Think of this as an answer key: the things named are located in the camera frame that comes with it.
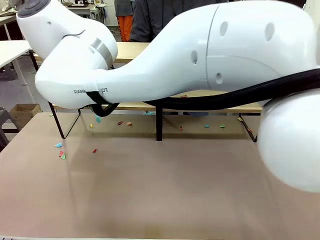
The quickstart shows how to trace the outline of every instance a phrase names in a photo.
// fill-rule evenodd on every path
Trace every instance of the brown box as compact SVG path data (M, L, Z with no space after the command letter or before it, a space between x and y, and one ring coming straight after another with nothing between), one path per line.
M42 112L38 103L16 104L11 110L10 115L19 127L23 128L37 113Z

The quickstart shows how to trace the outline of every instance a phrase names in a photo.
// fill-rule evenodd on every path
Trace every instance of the dark gray joint cap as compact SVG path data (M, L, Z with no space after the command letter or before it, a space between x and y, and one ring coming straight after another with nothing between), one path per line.
M51 0L27 0L18 11L19 18L27 18L44 9Z

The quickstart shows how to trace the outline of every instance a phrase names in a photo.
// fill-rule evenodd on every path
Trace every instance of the white robotic arm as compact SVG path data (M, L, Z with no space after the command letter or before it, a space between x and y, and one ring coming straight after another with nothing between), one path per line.
M157 101L198 89L246 88L244 103L248 93L255 93L249 95L253 102L259 99L258 89L270 89L269 99L286 96L264 107L259 151L279 179L320 192L320 91L298 84L294 76L285 77L318 68L316 30L300 8L278 1L196 8L175 17L137 58L114 70L108 69L117 45L109 30L74 15L58 1L30 0L17 21L31 47L46 58L35 77L38 91L61 107ZM310 74L302 75L310 79ZM293 92L287 91L290 80ZM268 88L274 84L277 89ZM289 95L302 90L308 91ZM234 99L242 96L238 92L231 93Z

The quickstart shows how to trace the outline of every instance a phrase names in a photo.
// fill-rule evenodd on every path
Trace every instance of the orange pants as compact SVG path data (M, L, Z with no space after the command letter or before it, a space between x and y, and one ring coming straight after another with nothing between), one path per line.
M117 18L122 42L129 42L132 26L132 16L118 16Z

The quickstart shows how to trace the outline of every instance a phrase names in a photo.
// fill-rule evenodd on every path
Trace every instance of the person in dark jacket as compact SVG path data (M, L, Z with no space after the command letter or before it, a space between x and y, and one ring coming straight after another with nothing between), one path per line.
M227 0L135 0L130 42L151 42L177 15Z
M133 7L130 0L115 0L115 15L121 33L122 42L128 42L132 27Z

